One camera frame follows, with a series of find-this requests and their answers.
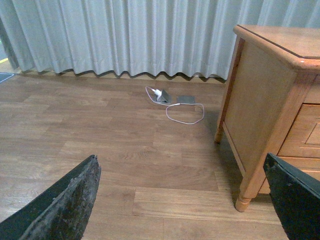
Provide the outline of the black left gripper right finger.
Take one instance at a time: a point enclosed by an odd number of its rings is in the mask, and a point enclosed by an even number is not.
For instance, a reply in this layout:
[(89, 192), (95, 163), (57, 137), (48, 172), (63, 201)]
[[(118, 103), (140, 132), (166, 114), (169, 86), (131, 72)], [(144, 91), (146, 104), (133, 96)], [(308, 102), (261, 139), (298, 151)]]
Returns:
[(275, 212), (290, 240), (320, 238), (320, 181), (268, 153), (263, 169)]

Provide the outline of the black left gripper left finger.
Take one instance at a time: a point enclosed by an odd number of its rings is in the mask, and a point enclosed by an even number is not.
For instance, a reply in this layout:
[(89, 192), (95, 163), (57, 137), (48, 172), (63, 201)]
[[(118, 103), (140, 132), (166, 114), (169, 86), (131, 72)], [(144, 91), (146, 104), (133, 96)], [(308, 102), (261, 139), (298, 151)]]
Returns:
[(89, 222), (101, 177), (91, 155), (22, 209), (0, 223), (2, 240), (80, 240)]

